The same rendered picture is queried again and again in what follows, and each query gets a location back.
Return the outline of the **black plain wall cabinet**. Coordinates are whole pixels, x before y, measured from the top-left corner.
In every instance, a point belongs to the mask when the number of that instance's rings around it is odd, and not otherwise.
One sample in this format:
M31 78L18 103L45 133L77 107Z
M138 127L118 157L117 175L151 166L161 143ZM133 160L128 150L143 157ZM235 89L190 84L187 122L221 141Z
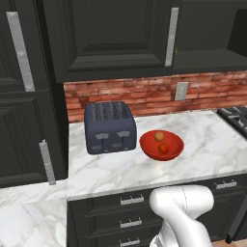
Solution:
M247 0L184 0L174 73L247 70Z

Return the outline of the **black tall cabinet door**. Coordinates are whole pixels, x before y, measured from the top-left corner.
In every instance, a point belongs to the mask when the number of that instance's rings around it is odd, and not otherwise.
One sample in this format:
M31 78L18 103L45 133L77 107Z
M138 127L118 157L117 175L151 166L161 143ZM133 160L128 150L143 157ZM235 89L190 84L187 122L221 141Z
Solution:
M48 90L0 94L0 188L47 182L39 143L45 140L56 180L69 173L65 96Z
M0 93L29 93L24 89L6 12L18 12L35 91L47 90L48 75L41 44L36 1L0 0Z

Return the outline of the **black hob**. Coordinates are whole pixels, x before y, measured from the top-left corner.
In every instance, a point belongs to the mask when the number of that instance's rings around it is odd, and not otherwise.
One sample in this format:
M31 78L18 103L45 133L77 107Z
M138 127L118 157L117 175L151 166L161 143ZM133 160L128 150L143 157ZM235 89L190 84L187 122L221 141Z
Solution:
M247 106L221 108L216 114L247 140Z

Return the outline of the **red bowl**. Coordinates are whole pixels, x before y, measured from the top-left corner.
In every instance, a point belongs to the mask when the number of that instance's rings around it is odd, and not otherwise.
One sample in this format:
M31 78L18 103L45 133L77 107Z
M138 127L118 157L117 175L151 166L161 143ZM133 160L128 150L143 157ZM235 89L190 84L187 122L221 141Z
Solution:
M154 140L154 134L158 131L164 133L164 140L162 142L157 142ZM139 143L141 149L148 157L159 161L172 160L178 157L184 149L184 143L177 136L177 134L161 129L150 130L144 133L140 137ZM167 153L161 153L158 150L158 147L163 143L167 143L170 146L170 149Z

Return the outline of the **black wall cabinet door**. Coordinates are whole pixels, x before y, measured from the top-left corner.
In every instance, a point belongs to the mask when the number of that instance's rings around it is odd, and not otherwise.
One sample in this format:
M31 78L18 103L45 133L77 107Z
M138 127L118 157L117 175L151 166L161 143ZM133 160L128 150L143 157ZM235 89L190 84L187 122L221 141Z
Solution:
M42 0L58 82L168 75L179 0Z

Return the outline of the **grey wall outlet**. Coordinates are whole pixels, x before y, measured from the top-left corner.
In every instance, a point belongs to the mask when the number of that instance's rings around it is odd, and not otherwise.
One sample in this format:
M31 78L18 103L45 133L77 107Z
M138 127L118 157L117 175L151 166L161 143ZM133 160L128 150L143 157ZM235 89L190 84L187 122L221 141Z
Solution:
M188 83L178 82L176 88L175 100L185 100L187 95Z

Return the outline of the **black drawer front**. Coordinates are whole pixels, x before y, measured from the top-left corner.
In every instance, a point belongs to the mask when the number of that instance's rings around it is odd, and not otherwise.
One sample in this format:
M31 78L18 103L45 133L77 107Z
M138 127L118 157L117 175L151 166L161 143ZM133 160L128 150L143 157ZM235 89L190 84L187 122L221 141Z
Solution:
M231 182L232 179L237 182L237 186L230 187L230 188L224 188L224 189L218 189L218 190L215 188L214 182L216 182L217 184L221 184L223 181ZM214 196L220 195L220 194L228 194L228 193L232 193L235 191L245 190L247 188L247 175L242 174L242 175L235 175L235 176L228 176L228 177L221 177L221 178L211 178L211 179L196 181L196 184L207 186L211 190Z
M69 202L69 210L73 216L85 216L98 215L100 213L108 211L124 210L126 208L130 209L135 207L149 207L151 192L152 188L71 201ZM121 206L120 204L120 198L125 200L129 199L130 196L132 196L133 198L138 198L141 195L145 199L142 203L127 206Z
M134 240L137 237L140 238L141 243L130 247L150 247L150 243L155 236L156 231L147 231L114 233L93 238L79 237L78 247L120 247L120 240L122 242L127 242L129 238Z
M76 233L78 236L89 236L93 234L108 233L111 231L121 230L120 221L123 223L129 219L136 221L142 219L140 226L145 226L160 222L161 218L149 210L126 211L122 213L111 213L95 217L77 217L75 222Z

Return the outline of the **dark blue toaster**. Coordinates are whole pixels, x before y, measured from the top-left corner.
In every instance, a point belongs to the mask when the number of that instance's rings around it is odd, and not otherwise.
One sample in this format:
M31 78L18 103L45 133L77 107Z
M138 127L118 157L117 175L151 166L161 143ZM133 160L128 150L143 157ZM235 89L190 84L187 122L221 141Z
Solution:
M131 151L136 148L136 123L123 101L88 104L84 126L89 154Z

